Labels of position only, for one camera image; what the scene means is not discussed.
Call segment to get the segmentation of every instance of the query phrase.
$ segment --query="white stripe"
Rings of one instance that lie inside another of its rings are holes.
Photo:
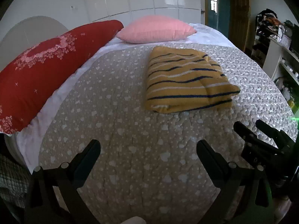
[[[229,82],[219,82],[219,83],[214,83],[214,84],[210,84],[207,86],[201,86],[201,87],[162,87],[162,88],[157,88],[157,89],[150,91],[149,93],[147,93],[147,95],[157,92],[157,91],[166,90],[166,89],[199,89],[199,88],[217,87],[217,86],[228,85],[228,84],[230,84],[230,83]]]
[[[195,55],[194,57],[188,57],[188,56],[186,56],[186,55],[174,55],[174,56],[170,56],[170,57],[167,57],[167,58],[164,58],[164,59],[171,59],[171,58],[176,58],[176,57],[181,57],[181,58],[184,58],[184,59],[193,59],[193,58],[196,58],[196,57],[200,57],[200,55]],[[156,61],[156,60],[161,60],[161,59],[163,59],[163,57],[159,57],[159,58],[156,58],[156,59],[153,59],[152,61],[151,61],[151,64],[153,64],[153,62],[154,61]]]
[[[162,65],[158,65],[158,66],[156,66],[156,67],[150,68],[149,71],[152,71],[152,70],[157,69],[157,68],[159,68],[159,67],[161,67],[161,66],[166,66],[166,65],[169,65],[169,64],[173,64],[173,62],[166,62],[166,63],[164,63],[164,64],[162,64]],[[186,65],[190,65],[190,64],[201,65],[201,66],[210,66],[210,65],[211,65],[211,64],[200,64],[200,62],[193,62],[193,61],[191,61],[191,62],[187,62],[187,63],[185,63],[185,64],[182,64],[182,65],[180,65],[180,66],[186,66]]]
[[[151,105],[151,107],[152,107],[153,109],[156,109],[156,108],[168,108],[168,105],[157,105],[157,106],[153,106],[153,105]]]
[[[158,76],[155,76],[155,77],[149,79],[149,81],[150,81],[150,80],[153,80],[153,79],[156,79],[156,78],[158,78],[158,77],[168,77],[168,78],[179,77],[179,76],[183,76],[183,75],[189,74],[189,73],[191,73],[191,72],[196,72],[196,71],[185,71],[185,72],[182,72],[182,73],[180,73],[180,74],[175,74],[175,75],[170,75],[170,76],[167,76],[167,75],[162,74],[162,75],[158,75]]]

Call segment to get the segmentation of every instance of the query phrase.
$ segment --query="bed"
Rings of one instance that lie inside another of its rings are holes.
[[[32,172],[37,165],[71,161],[97,139],[101,155],[79,193],[101,223],[132,216],[148,223],[198,222],[219,191],[196,155],[197,141],[206,139],[226,160],[247,166],[240,157],[244,142],[232,130],[235,121],[272,145],[256,129],[257,119],[293,140],[298,131],[287,102],[254,61],[220,32],[191,25],[197,33],[185,41],[111,40],[54,92],[28,127],[6,138],[15,146],[11,150]],[[241,89],[233,107],[168,115],[145,111],[144,75],[156,45],[206,52]]]

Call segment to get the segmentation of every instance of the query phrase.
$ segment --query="white bedsheet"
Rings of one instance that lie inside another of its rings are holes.
[[[212,44],[226,47],[235,47],[222,33],[202,24],[190,24],[197,33],[189,36],[186,40],[173,41],[174,43],[199,43]],[[38,154],[42,139],[54,119],[60,105],[72,90],[75,83],[80,76],[86,72],[93,62],[100,56],[107,52],[126,49],[128,47],[136,46],[135,44],[124,43],[118,38],[112,39],[104,47],[100,48],[98,52],[85,62],[73,75],[71,75],[59,89],[47,100],[41,111],[30,122],[30,124],[16,135],[17,147],[22,154],[29,171],[32,173],[33,169],[38,165]]]

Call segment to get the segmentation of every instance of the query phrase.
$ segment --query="blue stripe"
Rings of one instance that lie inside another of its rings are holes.
[[[196,77],[196,78],[193,78],[193,79],[190,79],[190,80],[187,80],[187,81],[172,81],[172,80],[159,81],[159,82],[155,82],[155,83],[149,85],[147,89],[149,89],[153,85],[156,85],[156,84],[159,84],[159,83],[162,83],[162,82],[189,83],[189,82],[199,81],[199,80],[201,80],[203,78],[213,78],[213,77],[210,77],[210,76],[200,76],[200,77]]]
[[[182,66],[175,66],[175,67],[172,67],[172,68],[167,69],[167,70],[157,70],[157,71],[153,71],[151,74],[148,75],[148,77],[149,77],[150,75],[152,75],[153,73],[155,73],[155,72],[159,72],[159,71],[172,71],[172,70],[177,69],[177,68],[182,68]]]
[[[194,68],[194,69],[191,69],[191,70],[192,71],[217,71],[215,69],[210,69],[210,68]]]
[[[176,53],[168,53],[168,54],[165,54],[165,55],[158,55],[158,56],[152,58],[151,60],[156,59],[156,58],[159,58],[159,57],[161,57],[161,56],[167,56],[167,55],[180,55],[180,54],[176,54]]]
[[[183,66],[175,66],[175,67],[172,67],[170,69],[167,69],[167,70],[157,70],[157,71],[153,71],[151,74],[148,75],[148,77],[150,75],[152,75],[153,73],[155,72],[159,72],[159,71],[172,71],[174,69],[177,69],[177,68],[183,68]],[[210,69],[210,68],[193,68],[193,69],[190,69],[191,71],[216,71],[218,72],[217,70],[214,70],[214,69]]]
[[[192,62],[199,62],[199,61],[204,61],[205,59],[200,59],[200,60],[194,60]]]
[[[158,97],[152,97],[148,100],[153,99],[179,99],[179,98],[215,98],[219,96],[226,96],[234,93],[240,93],[240,91],[234,91],[234,92],[226,92],[226,93],[217,93],[212,95],[166,95],[166,96],[158,96]]]
[[[161,57],[161,56],[166,56],[166,55],[171,55],[171,54],[172,54],[172,53],[168,53],[168,54],[165,54],[165,55],[158,55],[158,56],[152,58],[151,60],[156,59],[156,58],[159,58],[159,57]]]
[[[155,65],[155,64],[157,64],[157,63],[175,62],[175,61],[180,61],[180,60],[185,60],[185,59],[181,58],[181,59],[178,59],[178,60],[158,61],[158,62],[155,62],[155,63],[151,64],[151,65],[149,66],[149,68],[150,68],[152,65]]]
[[[177,111],[177,112],[174,112],[174,113],[186,112],[186,111],[192,111],[192,110],[202,110],[202,109],[207,109],[207,108],[211,108],[211,107],[214,107],[214,106],[217,106],[217,105],[220,105],[220,104],[225,104],[225,103],[228,103],[228,102],[232,102],[232,100],[231,100],[231,99],[223,100],[223,101],[219,101],[219,102],[216,102],[216,103],[214,103],[214,104],[210,104],[210,105],[202,106],[202,107],[199,107],[199,108],[190,109],[190,110],[183,110],[183,111]]]

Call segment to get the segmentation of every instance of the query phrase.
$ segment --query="door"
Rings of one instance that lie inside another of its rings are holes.
[[[228,38],[230,24],[230,0],[206,0],[206,25]]]
[[[241,51],[245,51],[249,30],[249,2],[249,0],[231,0],[231,21],[228,39]]]

